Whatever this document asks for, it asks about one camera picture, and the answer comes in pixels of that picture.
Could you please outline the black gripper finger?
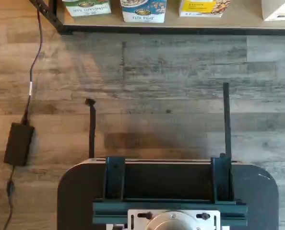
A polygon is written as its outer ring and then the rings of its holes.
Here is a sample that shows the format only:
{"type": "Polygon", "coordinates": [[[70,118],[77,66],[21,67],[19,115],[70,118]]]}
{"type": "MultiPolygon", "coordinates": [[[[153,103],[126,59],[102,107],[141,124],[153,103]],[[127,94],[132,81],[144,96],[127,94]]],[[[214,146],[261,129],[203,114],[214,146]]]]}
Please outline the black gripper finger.
{"type": "Polygon", "coordinates": [[[223,83],[223,100],[224,100],[226,155],[229,158],[231,158],[230,97],[229,97],[229,83],[228,82],[223,83]]]}
{"type": "Polygon", "coordinates": [[[87,98],[85,104],[90,109],[90,127],[89,127],[89,158],[95,157],[95,126],[96,126],[96,109],[94,107],[95,100],[87,98]]]}

